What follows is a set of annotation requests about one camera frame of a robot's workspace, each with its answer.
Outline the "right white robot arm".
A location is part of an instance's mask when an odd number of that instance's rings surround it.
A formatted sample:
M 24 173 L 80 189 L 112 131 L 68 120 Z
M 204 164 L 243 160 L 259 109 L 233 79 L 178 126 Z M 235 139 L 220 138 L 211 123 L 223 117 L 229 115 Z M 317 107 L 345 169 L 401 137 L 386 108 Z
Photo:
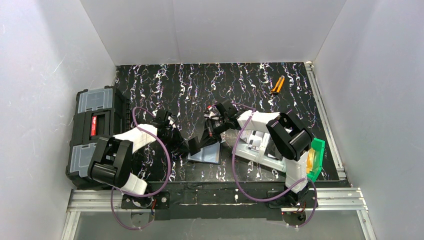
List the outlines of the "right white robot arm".
M 242 157 L 285 173 L 284 191 L 296 199 L 308 191 L 314 180 L 308 176 L 307 162 L 314 140 L 311 131 L 292 112 L 259 112 L 254 108 L 227 99 L 209 106 L 204 112 L 204 131 L 201 139 L 189 140 L 189 156 L 200 154 L 201 162 L 212 161 L 218 155 L 222 134 L 238 130 L 231 157 Z

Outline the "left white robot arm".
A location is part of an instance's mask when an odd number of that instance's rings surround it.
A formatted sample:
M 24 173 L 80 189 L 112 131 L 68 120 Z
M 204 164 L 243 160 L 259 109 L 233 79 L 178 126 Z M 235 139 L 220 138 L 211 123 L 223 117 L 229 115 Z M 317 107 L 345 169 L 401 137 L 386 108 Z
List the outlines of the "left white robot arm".
M 133 154 L 150 143 L 160 144 L 167 160 L 166 177 L 161 186 L 164 188 L 172 170 L 171 154 L 184 155 L 190 152 L 189 144 L 174 124 L 175 120 L 169 111 L 158 110 L 148 123 L 135 123 L 133 129 L 124 133 L 100 136 L 88 166 L 88 178 L 133 197 L 158 194 L 159 189 L 146 193 L 147 182 L 133 174 Z

